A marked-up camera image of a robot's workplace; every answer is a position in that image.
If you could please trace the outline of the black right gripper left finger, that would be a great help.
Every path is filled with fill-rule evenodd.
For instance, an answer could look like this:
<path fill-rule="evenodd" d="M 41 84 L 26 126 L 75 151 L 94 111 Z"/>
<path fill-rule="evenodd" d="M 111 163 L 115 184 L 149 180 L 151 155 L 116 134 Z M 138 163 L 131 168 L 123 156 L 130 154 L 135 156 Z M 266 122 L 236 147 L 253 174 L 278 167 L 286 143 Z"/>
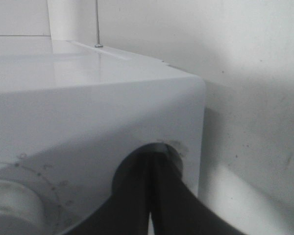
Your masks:
<path fill-rule="evenodd" d="M 112 195 L 87 219 L 71 229 L 70 235 L 146 235 L 150 213 L 148 144 L 131 152 L 119 165 Z"/>

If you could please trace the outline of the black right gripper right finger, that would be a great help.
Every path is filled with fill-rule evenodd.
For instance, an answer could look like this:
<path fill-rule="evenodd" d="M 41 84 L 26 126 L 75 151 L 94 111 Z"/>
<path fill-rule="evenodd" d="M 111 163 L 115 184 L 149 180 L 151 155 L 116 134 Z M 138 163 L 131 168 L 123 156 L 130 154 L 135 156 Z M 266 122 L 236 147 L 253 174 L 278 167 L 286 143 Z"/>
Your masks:
<path fill-rule="evenodd" d="M 175 153 L 165 144 L 153 148 L 151 218 L 156 235 L 240 235 L 226 221 L 201 203 L 182 182 L 171 162 Z"/>

